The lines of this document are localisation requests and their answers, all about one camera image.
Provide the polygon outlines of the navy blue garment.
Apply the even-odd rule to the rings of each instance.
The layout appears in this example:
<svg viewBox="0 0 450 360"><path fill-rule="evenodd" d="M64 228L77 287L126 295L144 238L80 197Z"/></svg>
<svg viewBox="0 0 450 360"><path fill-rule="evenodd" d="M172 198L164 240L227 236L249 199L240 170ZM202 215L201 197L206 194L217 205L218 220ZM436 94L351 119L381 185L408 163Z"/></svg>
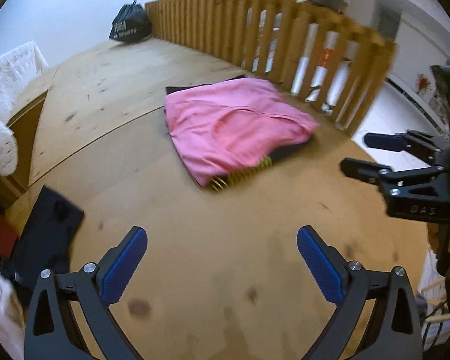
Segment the navy blue garment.
<svg viewBox="0 0 450 360"><path fill-rule="evenodd" d="M82 209L43 186L7 263L12 283L32 291L43 270L69 272L70 247L83 218Z"/></svg>

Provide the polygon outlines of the white garment pile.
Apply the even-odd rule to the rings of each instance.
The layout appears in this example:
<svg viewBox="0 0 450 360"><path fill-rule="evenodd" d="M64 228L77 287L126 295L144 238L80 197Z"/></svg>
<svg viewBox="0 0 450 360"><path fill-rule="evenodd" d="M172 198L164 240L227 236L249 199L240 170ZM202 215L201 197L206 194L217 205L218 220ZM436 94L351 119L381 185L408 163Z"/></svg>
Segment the white garment pile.
<svg viewBox="0 0 450 360"><path fill-rule="evenodd" d="M0 274L0 344L11 359L24 359L23 308L11 282Z"/></svg>

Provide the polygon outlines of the wooden slatted railing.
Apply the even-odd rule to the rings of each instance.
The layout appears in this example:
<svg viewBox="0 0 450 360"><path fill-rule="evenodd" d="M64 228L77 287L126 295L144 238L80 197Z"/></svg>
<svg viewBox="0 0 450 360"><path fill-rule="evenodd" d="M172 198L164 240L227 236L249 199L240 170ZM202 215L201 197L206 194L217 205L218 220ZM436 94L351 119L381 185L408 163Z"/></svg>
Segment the wooden slatted railing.
<svg viewBox="0 0 450 360"><path fill-rule="evenodd" d="M364 120L397 45L312 2L156 0L153 36L262 77L325 114L349 136Z"/></svg>

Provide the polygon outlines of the white tablecloth table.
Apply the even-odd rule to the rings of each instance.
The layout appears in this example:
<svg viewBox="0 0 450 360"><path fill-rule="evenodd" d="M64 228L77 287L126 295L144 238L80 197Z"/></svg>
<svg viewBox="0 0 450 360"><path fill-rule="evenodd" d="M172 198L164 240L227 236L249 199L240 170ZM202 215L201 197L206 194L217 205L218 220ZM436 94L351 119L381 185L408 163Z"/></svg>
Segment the white tablecloth table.
<svg viewBox="0 0 450 360"><path fill-rule="evenodd" d="M32 80L48 69L34 41L0 55L0 176L9 176L17 168L17 141L7 126L17 99Z"/></svg>

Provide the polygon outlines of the black plastic bag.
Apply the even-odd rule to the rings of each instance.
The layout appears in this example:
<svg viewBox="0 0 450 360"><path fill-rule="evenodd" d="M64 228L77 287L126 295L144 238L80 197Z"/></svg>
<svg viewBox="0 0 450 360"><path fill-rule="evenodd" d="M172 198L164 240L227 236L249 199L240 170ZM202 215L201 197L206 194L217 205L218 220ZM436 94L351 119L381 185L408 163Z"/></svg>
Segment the black plastic bag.
<svg viewBox="0 0 450 360"><path fill-rule="evenodd" d="M136 43L152 34L152 22L136 1L124 4L112 21L109 39L123 43Z"/></svg>

